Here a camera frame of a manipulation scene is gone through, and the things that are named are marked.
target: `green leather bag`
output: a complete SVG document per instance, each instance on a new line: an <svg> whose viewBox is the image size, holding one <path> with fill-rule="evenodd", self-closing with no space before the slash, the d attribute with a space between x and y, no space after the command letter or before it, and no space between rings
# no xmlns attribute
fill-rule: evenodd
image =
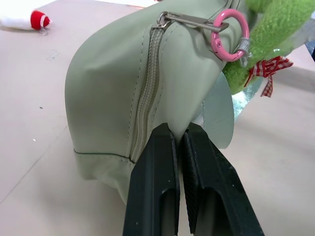
<svg viewBox="0 0 315 236"><path fill-rule="evenodd" d="M212 52L210 31L176 22L153 28L164 11L213 19L227 8L255 19L244 0L164 0L105 26L80 47L65 102L84 178L117 188L126 202L131 171L151 131L165 122L177 140L194 121L218 148L229 145L233 104L221 74L226 62ZM235 19L225 22L220 37L233 52L241 28Z"/></svg>

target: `zipper pull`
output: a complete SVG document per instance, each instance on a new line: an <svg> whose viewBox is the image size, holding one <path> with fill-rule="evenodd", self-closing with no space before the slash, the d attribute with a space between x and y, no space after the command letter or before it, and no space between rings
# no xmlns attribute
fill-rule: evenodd
<svg viewBox="0 0 315 236"><path fill-rule="evenodd" d="M157 20L157 24L154 25L153 27L162 28L166 30L171 25L172 21L190 26L195 26L202 29L211 30L217 33L220 33L229 27L229 23L222 23L219 27L216 27L213 25L213 21L209 19L167 11L161 13L160 17Z"/></svg>

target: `pink ring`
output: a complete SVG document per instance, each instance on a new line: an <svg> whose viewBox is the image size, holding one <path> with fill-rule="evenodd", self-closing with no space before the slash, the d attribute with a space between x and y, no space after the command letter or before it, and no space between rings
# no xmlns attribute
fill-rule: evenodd
<svg viewBox="0 0 315 236"><path fill-rule="evenodd" d="M215 27L219 27L222 24L222 22L228 17L233 17L236 20L238 20L238 22L241 25L244 38L250 37L250 29L248 27L245 17L242 15L241 12L235 9L227 9L221 12L220 15L217 16L217 18L214 20L213 25ZM219 37L219 33L217 32L211 32L211 46L212 46L213 51L217 54L218 58L220 58L221 60L236 61L244 55L244 51L241 51L241 50L237 51L234 54L228 53L224 49L221 39Z"/></svg>

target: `beige table surface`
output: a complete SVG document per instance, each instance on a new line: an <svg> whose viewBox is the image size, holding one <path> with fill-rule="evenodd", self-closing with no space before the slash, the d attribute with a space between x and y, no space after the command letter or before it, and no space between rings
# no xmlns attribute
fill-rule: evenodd
<svg viewBox="0 0 315 236"><path fill-rule="evenodd" d="M54 21L48 36L0 30L0 235L121 236L118 193L78 176L63 93L78 47L136 9L59 0L42 10ZM314 78L297 67L277 74L272 98L254 98L223 151L267 236L315 235ZM180 236L185 211L182 201Z"/></svg>

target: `bow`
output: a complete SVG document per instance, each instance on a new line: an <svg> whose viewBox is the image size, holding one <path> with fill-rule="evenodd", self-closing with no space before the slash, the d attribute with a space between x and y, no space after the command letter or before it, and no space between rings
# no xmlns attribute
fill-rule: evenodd
<svg viewBox="0 0 315 236"><path fill-rule="evenodd" d="M261 60L256 63L256 65L250 69L250 75L244 87L248 85L248 83L253 79L254 76L259 76L263 78L268 78L268 83L261 94L261 97L267 96L271 97L273 92L273 79L272 76L278 71L282 69L286 69L293 66L293 62L285 57L278 56L276 58L272 58L271 60Z"/></svg>

